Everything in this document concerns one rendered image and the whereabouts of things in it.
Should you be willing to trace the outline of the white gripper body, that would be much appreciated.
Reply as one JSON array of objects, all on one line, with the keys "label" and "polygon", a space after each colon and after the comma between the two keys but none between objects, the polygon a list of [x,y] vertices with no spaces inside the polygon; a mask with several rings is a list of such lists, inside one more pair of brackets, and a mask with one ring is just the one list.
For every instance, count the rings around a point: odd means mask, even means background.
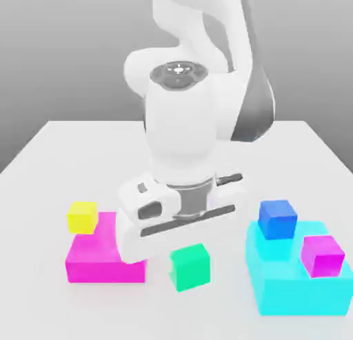
[{"label": "white gripper body", "polygon": [[140,207],[118,200],[118,250],[122,260],[132,264],[179,248],[213,242],[233,231],[242,214],[242,199],[228,200],[186,219],[166,214],[163,204],[156,199]]}]

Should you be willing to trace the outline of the small green cube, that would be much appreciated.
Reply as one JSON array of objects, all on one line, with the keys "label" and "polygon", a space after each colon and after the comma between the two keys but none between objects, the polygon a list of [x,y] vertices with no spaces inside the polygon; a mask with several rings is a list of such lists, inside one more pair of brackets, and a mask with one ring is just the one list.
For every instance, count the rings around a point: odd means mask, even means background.
[{"label": "small green cube", "polygon": [[210,282],[210,255],[202,243],[172,251],[170,261],[170,279],[177,292]]}]

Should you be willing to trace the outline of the small yellow cube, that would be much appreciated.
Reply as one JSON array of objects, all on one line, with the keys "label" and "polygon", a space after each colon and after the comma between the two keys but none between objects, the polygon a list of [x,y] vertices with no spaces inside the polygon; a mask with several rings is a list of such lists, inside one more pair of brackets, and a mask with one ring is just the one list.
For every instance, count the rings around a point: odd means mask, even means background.
[{"label": "small yellow cube", "polygon": [[96,202],[75,201],[67,213],[68,230],[72,234],[94,234],[98,222]]}]

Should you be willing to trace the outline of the small blue cube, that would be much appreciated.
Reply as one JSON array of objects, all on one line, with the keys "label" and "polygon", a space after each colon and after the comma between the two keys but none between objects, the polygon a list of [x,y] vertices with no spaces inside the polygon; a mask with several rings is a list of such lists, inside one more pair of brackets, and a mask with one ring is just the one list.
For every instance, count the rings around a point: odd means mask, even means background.
[{"label": "small blue cube", "polygon": [[262,201],[258,225],[267,240],[293,239],[298,214],[288,200]]}]

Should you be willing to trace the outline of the small purple cube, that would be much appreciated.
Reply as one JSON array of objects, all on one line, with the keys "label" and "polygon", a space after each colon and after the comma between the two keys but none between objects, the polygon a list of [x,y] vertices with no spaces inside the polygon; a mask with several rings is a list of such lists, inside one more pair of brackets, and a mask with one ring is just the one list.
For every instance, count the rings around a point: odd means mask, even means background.
[{"label": "small purple cube", "polygon": [[303,238],[301,263],[311,278],[338,277],[345,252],[331,235]]}]

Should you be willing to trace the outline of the large magenta box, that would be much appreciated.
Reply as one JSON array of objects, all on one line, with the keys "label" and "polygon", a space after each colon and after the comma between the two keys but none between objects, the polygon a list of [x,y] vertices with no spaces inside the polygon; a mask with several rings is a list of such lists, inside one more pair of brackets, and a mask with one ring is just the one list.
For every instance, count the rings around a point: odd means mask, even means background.
[{"label": "large magenta box", "polygon": [[144,283],[146,261],[124,263],[116,243],[116,214],[100,212],[93,234],[78,234],[65,259],[70,283]]}]

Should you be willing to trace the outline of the large cyan box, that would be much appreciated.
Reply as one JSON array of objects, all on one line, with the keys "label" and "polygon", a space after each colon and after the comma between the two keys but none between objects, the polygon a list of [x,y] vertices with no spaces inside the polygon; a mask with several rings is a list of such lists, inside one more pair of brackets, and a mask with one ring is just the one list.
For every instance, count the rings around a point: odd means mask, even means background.
[{"label": "large cyan box", "polygon": [[245,260],[256,304],[267,316],[344,316],[353,297],[353,270],[344,261],[337,277],[312,278],[300,253],[305,236],[328,235],[321,221],[299,221],[293,239],[267,240],[249,224]]}]

